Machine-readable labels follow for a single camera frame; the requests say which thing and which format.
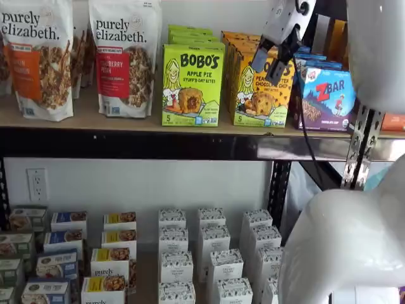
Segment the snack box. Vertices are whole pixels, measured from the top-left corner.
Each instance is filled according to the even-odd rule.
[[[215,284],[213,304],[251,304],[253,292],[249,281],[241,279],[219,280]]]
[[[44,252],[54,253],[61,250],[77,250],[79,261],[83,261],[83,239],[81,230],[47,232],[45,235]]]
[[[213,288],[217,281],[242,277],[243,259],[238,249],[214,251],[210,254],[207,278],[207,300],[213,301]]]
[[[225,225],[203,227],[197,241],[197,274],[199,282],[206,282],[208,267],[211,260],[210,253],[228,250],[230,234]]]
[[[192,282],[159,283],[159,304],[195,304]]]
[[[103,231],[101,235],[101,248],[129,248],[129,258],[137,258],[137,231]]]
[[[350,72],[309,66],[301,84],[302,96],[295,96],[291,114],[297,129],[302,129],[300,97],[308,130],[347,131],[356,119],[356,93]]]
[[[22,304],[70,304],[68,279],[29,279],[21,295]]]
[[[136,230],[137,215],[135,212],[110,213],[104,215],[104,231]]]
[[[35,274],[44,279],[62,277],[70,280],[71,302],[79,302],[80,287],[76,249],[39,255]]]
[[[82,287],[83,304],[125,304],[125,278],[85,277]]]
[[[185,228],[185,212],[178,208],[159,210],[159,228]]]
[[[203,227],[225,225],[227,223],[222,208],[198,208],[197,221],[199,231]]]
[[[160,282],[192,282],[191,252],[166,252],[160,257]]]
[[[51,231],[81,230],[87,238],[87,212],[55,212],[51,220]]]
[[[251,228],[249,252],[246,259],[246,274],[251,283],[254,282],[254,260],[260,248],[278,248],[281,246],[281,234],[275,226],[268,224]]]
[[[247,258],[247,252],[249,251],[249,233],[252,227],[258,225],[268,224],[271,225],[273,219],[270,213],[265,209],[247,211],[243,213],[242,228],[240,230],[239,249],[242,257]]]
[[[283,255],[283,248],[261,248],[256,252],[254,270],[253,302],[260,304],[263,290],[269,277],[278,279]]]
[[[164,252],[189,250],[189,231],[185,228],[159,229],[159,257]]]
[[[0,256],[21,255],[24,261],[25,273],[30,273],[35,262],[34,233],[0,234]]]
[[[12,231],[45,231],[47,228],[47,207],[40,205],[18,205],[11,212]]]
[[[163,54],[162,125],[217,127],[223,50],[165,44]]]

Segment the product packaging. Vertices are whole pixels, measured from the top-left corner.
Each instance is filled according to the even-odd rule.
[[[110,213],[104,215],[104,231],[136,230],[137,216],[135,212]]]
[[[60,303],[70,304],[68,279],[29,279],[21,295],[22,304]]]
[[[189,250],[189,231],[185,228],[159,229],[159,257],[164,252]]]
[[[197,209],[198,229],[217,225],[225,225],[227,219],[222,208],[198,208]]]
[[[58,212],[51,220],[51,230],[67,231],[81,230],[84,239],[87,238],[87,212]]]
[[[0,256],[21,255],[24,271],[31,273],[35,263],[35,244],[32,232],[0,234]]]
[[[269,277],[278,279],[282,261],[282,248],[261,248],[256,252],[254,284],[253,284],[253,302],[260,304],[263,297],[263,290]]]
[[[249,250],[249,233],[252,227],[258,225],[268,224],[271,225],[273,219],[270,213],[265,209],[247,211],[243,213],[242,228],[240,230],[239,249],[242,257],[246,260],[247,252]]]
[[[47,207],[45,206],[15,206],[10,214],[12,231],[45,231],[47,229]]]
[[[251,228],[249,251],[246,259],[246,274],[251,283],[254,282],[254,261],[260,248],[278,248],[281,246],[281,234],[275,226],[268,224]]]
[[[241,279],[219,280],[213,292],[213,304],[251,304],[253,292],[249,281]]]
[[[200,230],[197,242],[197,274],[199,282],[206,282],[208,266],[211,260],[210,253],[228,250],[230,234],[225,225],[203,227]]]
[[[71,303],[79,303],[80,285],[76,249],[39,255],[35,274],[44,279],[65,278],[70,280]]]
[[[269,278],[265,282],[265,290],[261,302],[263,304],[278,304],[278,280]]]
[[[242,277],[243,259],[238,249],[210,253],[207,278],[207,301],[213,302],[213,288],[217,281]]]
[[[192,282],[159,283],[159,304],[195,304]]]
[[[217,127],[223,49],[165,44],[163,54],[162,124]]]
[[[103,231],[101,235],[102,248],[128,248],[129,258],[137,258],[137,231]]]
[[[99,112],[111,117],[151,114],[160,0],[89,0],[96,43]]]
[[[82,303],[125,304],[125,278],[85,277],[82,287]]]
[[[0,1],[4,53],[25,118],[73,116],[72,0]]]
[[[164,208],[159,211],[159,228],[185,228],[185,212],[178,208]]]

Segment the granola bag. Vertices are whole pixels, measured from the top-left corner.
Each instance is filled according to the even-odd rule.
[[[87,27],[89,25],[88,0],[73,0],[73,46],[70,55],[72,69],[73,99],[79,97],[84,56],[86,51]]]
[[[73,116],[72,0],[0,0],[0,26],[23,116]]]
[[[89,0],[96,43],[99,112],[112,117],[151,114],[160,0]]]

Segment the bobo's oat bites box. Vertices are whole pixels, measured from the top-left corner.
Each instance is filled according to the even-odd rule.
[[[217,127],[223,50],[164,45],[162,125]]]

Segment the white box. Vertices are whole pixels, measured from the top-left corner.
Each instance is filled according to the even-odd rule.
[[[164,208],[159,211],[159,228],[185,228],[185,212],[178,208]]]
[[[246,259],[246,274],[254,282],[254,258],[260,248],[277,248],[281,246],[281,234],[275,226],[259,225],[251,228],[249,250]]]
[[[115,290],[108,288],[112,281],[115,281]],[[125,304],[124,277],[85,277],[82,288],[82,303]]]
[[[110,213],[104,215],[104,231],[136,229],[137,215],[135,212]]]
[[[137,258],[137,231],[103,231],[101,248],[129,248],[129,257]]]
[[[185,228],[159,229],[159,258],[164,252],[189,250],[189,231]]]
[[[206,282],[210,253],[228,250],[230,234],[225,225],[203,227],[200,230],[197,243],[197,274],[199,282]]]
[[[242,258],[246,260],[247,251],[249,248],[249,233],[251,228],[258,225],[271,225],[273,219],[270,213],[265,209],[247,211],[243,213],[242,229],[240,230],[239,249],[242,254]]]
[[[51,231],[81,230],[87,239],[87,212],[55,212],[51,220]]]
[[[283,255],[283,248],[261,248],[256,253],[253,302],[259,304],[265,283],[269,277],[278,279]]]
[[[251,286],[245,277],[219,280],[213,294],[213,304],[251,304],[253,297]]]
[[[210,254],[207,278],[207,300],[213,301],[214,284],[219,280],[242,277],[243,259],[238,249],[215,251]]]
[[[277,290],[278,290],[278,281],[274,278],[267,279],[261,302],[263,304],[278,304]]]
[[[195,304],[192,282],[159,283],[159,304]]]
[[[192,282],[191,252],[165,252],[160,258],[160,282]]]
[[[197,220],[199,231],[203,227],[225,225],[227,223],[222,208],[198,208]]]

